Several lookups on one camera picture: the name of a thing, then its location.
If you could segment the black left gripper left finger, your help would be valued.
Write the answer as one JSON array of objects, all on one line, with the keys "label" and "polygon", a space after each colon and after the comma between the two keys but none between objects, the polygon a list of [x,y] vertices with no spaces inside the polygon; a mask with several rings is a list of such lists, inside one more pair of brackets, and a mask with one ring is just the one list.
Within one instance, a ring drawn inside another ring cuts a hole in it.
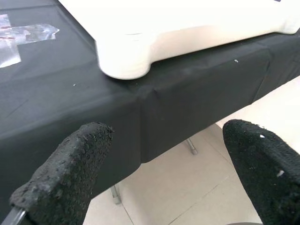
[{"label": "black left gripper left finger", "polygon": [[92,122],[66,137],[9,199],[34,225],[83,224],[113,139],[108,125]]}]

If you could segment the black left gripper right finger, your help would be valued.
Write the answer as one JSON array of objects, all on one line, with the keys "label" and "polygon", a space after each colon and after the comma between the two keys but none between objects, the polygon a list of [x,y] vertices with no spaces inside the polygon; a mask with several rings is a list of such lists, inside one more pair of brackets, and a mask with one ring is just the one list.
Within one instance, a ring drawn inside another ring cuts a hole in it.
[{"label": "black left gripper right finger", "polygon": [[235,171],[264,225],[300,223],[300,155],[275,133],[244,120],[223,125]]}]

